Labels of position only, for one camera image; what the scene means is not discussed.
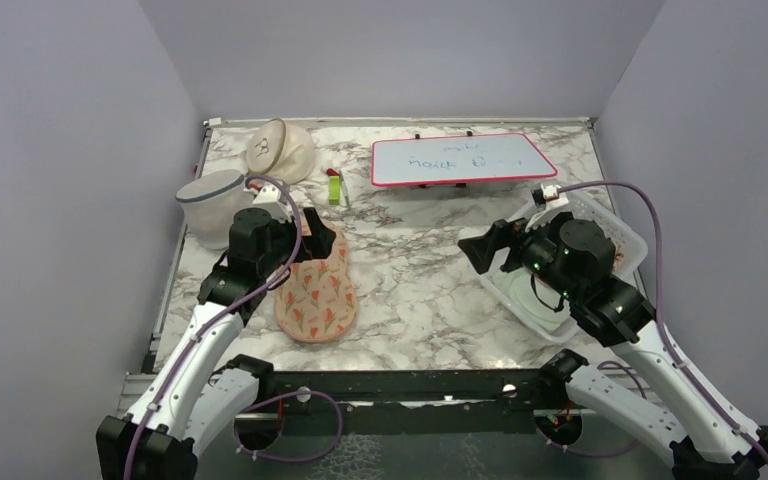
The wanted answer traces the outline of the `floral mesh laundry bag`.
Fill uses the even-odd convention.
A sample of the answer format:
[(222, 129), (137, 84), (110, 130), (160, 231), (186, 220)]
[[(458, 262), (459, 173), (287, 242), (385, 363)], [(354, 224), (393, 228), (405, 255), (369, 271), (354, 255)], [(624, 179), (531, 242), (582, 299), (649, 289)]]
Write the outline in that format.
[(324, 260), (307, 260), (291, 268), (275, 292), (277, 326), (302, 343), (324, 343), (342, 336), (353, 324), (359, 300), (349, 276), (349, 247), (343, 231), (326, 220), (336, 238)]

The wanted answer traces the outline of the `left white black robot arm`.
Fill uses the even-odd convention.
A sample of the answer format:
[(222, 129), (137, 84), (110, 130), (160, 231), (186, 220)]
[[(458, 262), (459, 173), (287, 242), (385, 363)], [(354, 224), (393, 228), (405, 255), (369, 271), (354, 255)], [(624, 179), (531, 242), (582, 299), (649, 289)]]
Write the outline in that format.
[(336, 239), (313, 207), (247, 207), (234, 216), (226, 253), (202, 282), (188, 328), (172, 356), (122, 417), (96, 431), (104, 479), (192, 479), (204, 450), (244, 409), (273, 401), (271, 364), (214, 375), (220, 357), (268, 289), (293, 264), (325, 259)]

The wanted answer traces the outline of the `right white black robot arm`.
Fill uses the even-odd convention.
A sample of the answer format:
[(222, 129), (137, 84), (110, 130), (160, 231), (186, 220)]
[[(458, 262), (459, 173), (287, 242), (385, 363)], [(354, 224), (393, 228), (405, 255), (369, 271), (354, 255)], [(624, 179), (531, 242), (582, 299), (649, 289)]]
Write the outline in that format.
[(590, 409), (655, 452), (676, 479), (757, 479), (768, 465), (768, 426), (740, 425), (726, 402), (712, 406), (689, 380), (689, 365), (669, 356), (652, 304), (614, 275), (615, 245), (592, 220), (562, 212), (530, 229), (525, 219), (498, 220), (459, 248), (486, 273), (497, 251), (504, 272), (527, 270), (557, 292), (576, 324), (623, 359), (660, 399), (655, 405), (617, 385), (581, 355), (564, 349), (540, 370), (539, 398)]

